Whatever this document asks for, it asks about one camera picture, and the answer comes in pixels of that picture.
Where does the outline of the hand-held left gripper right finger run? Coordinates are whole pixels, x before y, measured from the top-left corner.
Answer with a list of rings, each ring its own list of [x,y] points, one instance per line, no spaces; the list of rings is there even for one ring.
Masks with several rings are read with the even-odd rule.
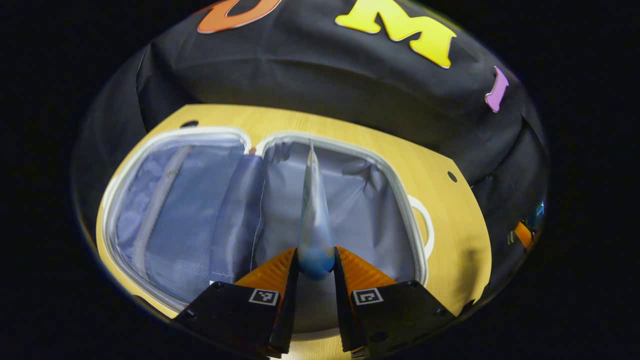
[[[354,360],[383,360],[457,319],[419,281],[395,281],[340,246],[333,272],[342,349]]]

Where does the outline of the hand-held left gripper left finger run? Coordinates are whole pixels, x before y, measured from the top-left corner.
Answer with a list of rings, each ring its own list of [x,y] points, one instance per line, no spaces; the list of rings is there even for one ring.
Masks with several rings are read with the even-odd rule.
[[[274,256],[236,283],[215,281],[173,320],[188,333],[252,359],[281,358],[293,335],[298,250]]]

